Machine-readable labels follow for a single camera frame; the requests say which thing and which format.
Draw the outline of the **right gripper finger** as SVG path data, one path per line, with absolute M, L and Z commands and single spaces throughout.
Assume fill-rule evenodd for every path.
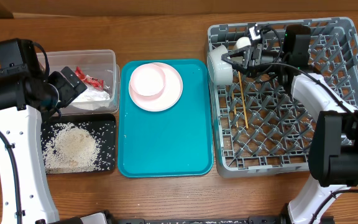
M 226 62 L 226 63 L 230 64 L 231 67 L 232 67 L 234 70 L 236 70 L 236 71 L 238 71 L 238 72 L 241 72 L 242 74 L 247 74 L 247 73 L 249 72 L 248 66 L 247 66 L 247 64 L 246 64 L 245 61 L 243 61 L 243 62 L 240 63 L 240 62 L 237 62 L 237 61 L 235 61 L 235 60 L 231 60 L 231 59 L 229 59 L 229 58 L 227 58 L 227 57 L 222 57 L 221 60 L 222 60 L 223 62 Z
M 248 60 L 252 53 L 252 46 L 245 46 L 236 50 L 232 50 L 228 53 L 222 54 L 221 59 L 223 61 L 230 60 L 232 57 L 242 57 L 244 60 Z

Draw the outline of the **white cup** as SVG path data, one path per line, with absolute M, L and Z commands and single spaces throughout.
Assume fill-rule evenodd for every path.
M 239 49 L 241 50 L 244 47 L 249 47 L 249 46 L 251 46 L 250 39 L 248 37 L 241 37 L 236 41 L 232 50 L 239 50 Z

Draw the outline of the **grey bowl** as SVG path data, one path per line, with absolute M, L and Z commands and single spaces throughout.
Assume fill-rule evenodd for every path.
M 221 58 L 226 53 L 227 48 L 221 45 L 207 54 L 208 72 L 216 86 L 231 85 L 233 82 L 232 66 Z

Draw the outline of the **white napkin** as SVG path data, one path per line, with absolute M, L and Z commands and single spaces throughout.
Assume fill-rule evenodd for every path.
M 83 110 L 96 110 L 100 107 L 109 106 L 110 95 L 104 90 L 97 90 L 93 86 L 86 84 L 87 89 L 77 96 L 70 104 Z

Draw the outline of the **red snack wrapper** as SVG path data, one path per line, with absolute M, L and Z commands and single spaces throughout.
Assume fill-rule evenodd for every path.
M 99 91 L 104 90 L 104 81 L 98 78 L 85 75 L 80 67 L 76 67 L 75 70 L 76 76 L 84 83 L 91 85 L 93 88 Z

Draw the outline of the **small pink plate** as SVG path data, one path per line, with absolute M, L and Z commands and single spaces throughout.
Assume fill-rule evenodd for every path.
M 140 96 L 155 96 L 165 88 L 163 70 L 156 64 L 148 63 L 137 67 L 131 74 L 129 85 Z

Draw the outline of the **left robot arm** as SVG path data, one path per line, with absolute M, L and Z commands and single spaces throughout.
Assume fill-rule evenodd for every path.
M 49 76 L 0 77 L 0 182 L 3 223 L 58 223 L 44 166 L 41 127 L 86 85 L 68 67 Z

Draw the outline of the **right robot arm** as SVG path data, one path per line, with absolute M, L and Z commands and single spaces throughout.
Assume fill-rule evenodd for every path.
M 358 109 L 346 103 L 307 62 L 311 30 L 290 25 L 280 50 L 265 61 L 263 50 L 246 45 L 217 55 L 224 63 L 252 78 L 272 71 L 286 94 L 298 100 L 316 121 L 308 144 L 310 177 L 284 208 L 282 223 L 321 223 L 321 215 L 344 193 L 358 193 Z

